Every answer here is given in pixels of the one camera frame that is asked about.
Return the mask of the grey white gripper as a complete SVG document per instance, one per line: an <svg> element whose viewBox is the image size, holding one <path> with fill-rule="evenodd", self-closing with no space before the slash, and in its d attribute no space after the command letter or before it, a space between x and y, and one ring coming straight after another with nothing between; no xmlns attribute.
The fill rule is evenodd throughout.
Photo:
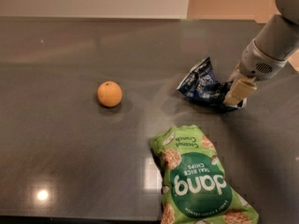
<svg viewBox="0 0 299 224"><path fill-rule="evenodd" d="M223 103L228 106L238 105L257 90L254 81L243 77L254 77L259 81L273 78L286 65L286 62L286 60L279 61L264 54L252 40L243 50L240 63L236 65L228 78L228 81L233 84L225 95Z"/></svg>

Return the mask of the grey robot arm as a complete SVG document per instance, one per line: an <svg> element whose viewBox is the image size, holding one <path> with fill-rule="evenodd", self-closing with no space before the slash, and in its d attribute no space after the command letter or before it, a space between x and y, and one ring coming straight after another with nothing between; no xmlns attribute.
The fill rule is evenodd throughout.
<svg viewBox="0 0 299 224"><path fill-rule="evenodd" d="M273 78L299 49L299 0L275 0L279 11L251 40L231 74L223 103L237 106L257 90L256 82Z"/></svg>

